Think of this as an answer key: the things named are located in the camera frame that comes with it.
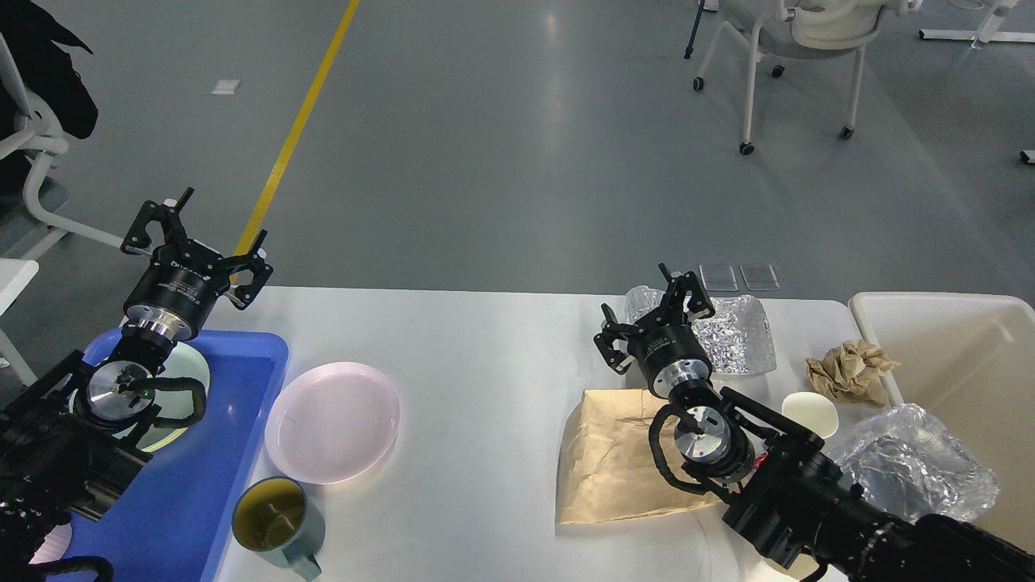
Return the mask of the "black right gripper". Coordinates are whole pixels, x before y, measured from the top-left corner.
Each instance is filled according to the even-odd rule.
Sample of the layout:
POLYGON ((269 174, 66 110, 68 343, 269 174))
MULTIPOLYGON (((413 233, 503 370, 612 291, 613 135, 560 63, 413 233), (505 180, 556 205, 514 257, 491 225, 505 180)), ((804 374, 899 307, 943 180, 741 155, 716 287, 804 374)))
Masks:
POLYGON ((649 389, 668 402, 713 402, 712 361, 692 331, 694 321, 715 316, 715 305, 701 279, 690 272, 671 272, 658 264, 666 278, 666 292, 657 320, 621 323, 607 303, 599 334, 593 336, 607 367, 624 375, 635 361, 649 389), (628 353, 616 347, 627 342, 628 353))

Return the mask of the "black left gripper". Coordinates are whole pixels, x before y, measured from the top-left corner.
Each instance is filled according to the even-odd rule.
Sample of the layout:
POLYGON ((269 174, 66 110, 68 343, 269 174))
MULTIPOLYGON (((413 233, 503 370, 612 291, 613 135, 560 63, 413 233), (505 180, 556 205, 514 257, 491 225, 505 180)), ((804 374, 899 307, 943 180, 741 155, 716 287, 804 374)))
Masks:
POLYGON ((150 258, 125 301, 127 324, 168 340, 195 339, 219 296, 238 310, 247 309, 273 273, 262 248, 266 230, 259 231, 248 251, 230 257, 188 238, 180 214, 194 192, 185 188, 177 200, 162 204, 146 201, 120 244, 123 254, 150 258), (162 229, 158 246, 148 231, 152 222, 162 229), (233 283, 233 277, 243 272, 252 279, 233 283))

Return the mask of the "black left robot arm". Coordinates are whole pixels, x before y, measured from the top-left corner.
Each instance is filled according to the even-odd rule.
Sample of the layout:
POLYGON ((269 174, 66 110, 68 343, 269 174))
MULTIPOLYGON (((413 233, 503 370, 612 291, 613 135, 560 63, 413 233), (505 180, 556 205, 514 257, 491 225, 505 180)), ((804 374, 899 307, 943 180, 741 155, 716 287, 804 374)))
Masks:
POLYGON ((99 556, 33 563, 48 534, 73 513, 93 521, 122 495, 151 453, 149 428, 187 428, 204 419, 208 394, 195 378, 167 378, 174 347, 199 334, 221 296, 245 310, 273 269, 260 230, 240 255, 221 255, 188 237, 180 215, 193 190, 162 204, 147 201, 120 251, 149 265, 125 301, 125 324, 111 353, 90 365, 73 351, 2 410, 2 578, 45 581, 89 571, 111 581, 99 556))

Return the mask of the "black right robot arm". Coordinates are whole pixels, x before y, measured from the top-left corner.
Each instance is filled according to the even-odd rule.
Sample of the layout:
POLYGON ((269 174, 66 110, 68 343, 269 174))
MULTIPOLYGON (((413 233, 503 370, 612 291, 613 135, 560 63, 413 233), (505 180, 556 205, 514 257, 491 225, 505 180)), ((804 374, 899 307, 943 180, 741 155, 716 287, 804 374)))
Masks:
POLYGON ((715 308, 693 272, 666 277, 659 305, 622 323, 602 305, 594 343, 616 373, 637 363, 663 401, 648 430, 654 466, 676 489, 715 494, 724 524, 765 559, 791 568, 802 554, 850 581, 1031 581, 1032 554, 972 524, 928 513, 909 523, 842 487, 824 440, 746 395, 711 381, 692 331, 715 308))

